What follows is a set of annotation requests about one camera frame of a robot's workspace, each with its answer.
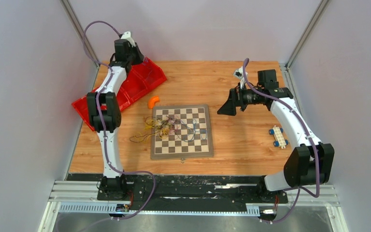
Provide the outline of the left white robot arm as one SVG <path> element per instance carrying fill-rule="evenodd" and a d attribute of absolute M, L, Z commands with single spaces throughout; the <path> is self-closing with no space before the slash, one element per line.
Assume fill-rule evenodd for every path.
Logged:
<path fill-rule="evenodd" d="M 123 200 L 128 186 L 120 160 L 117 136 L 121 125 L 121 111 L 117 93 L 133 65 L 141 64 L 144 56 L 133 39 L 114 42 L 115 53 L 107 65 L 108 73 L 95 92 L 86 96 L 89 123 L 96 131 L 102 150 L 104 171 L 99 185 L 98 199 Z"/>

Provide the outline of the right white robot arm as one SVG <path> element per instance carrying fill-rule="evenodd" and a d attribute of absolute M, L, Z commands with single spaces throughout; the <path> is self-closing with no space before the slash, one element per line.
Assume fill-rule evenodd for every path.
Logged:
<path fill-rule="evenodd" d="M 276 191 L 323 184 L 329 181 L 334 148 L 323 143 L 298 112 L 292 93 L 280 87 L 275 70 L 258 71 L 257 85 L 247 82 L 247 73 L 240 67 L 233 75 L 239 84 L 230 89 L 228 99 L 217 111 L 219 115 L 235 116 L 237 108 L 244 111 L 248 105 L 262 104 L 277 118 L 282 126 L 285 139 L 275 140 L 275 146 L 288 142 L 291 155 L 282 171 L 262 177 L 257 187 L 257 197 L 268 202 Z"/>

